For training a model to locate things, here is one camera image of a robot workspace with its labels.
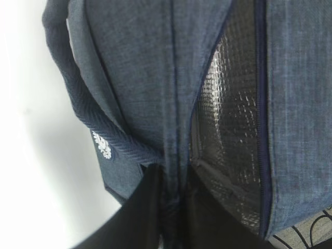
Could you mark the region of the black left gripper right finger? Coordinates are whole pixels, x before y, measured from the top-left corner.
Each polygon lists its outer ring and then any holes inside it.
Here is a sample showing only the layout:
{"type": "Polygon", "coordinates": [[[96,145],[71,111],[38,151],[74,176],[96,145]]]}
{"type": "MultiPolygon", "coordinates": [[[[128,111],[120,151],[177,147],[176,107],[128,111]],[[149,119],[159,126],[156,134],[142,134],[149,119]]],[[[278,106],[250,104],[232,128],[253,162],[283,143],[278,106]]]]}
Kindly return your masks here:
{"type": "Polygon", "coordinates": [[[258,249],[269,248],[238,222],[212,196],[197,173],[189,169],[181,201],[181,235],[184,248],[258,249]]]}

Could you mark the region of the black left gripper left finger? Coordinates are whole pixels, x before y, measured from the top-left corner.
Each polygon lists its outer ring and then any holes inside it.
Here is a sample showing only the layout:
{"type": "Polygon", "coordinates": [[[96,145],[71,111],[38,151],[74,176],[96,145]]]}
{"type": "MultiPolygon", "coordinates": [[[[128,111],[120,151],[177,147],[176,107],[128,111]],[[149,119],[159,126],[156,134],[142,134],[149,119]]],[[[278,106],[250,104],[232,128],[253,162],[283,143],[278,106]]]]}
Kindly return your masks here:
{"type": "Polygon", "coordinates": [[[162,170],[150,165],[125,204],[78,248],[158,248],[162,170]]]}

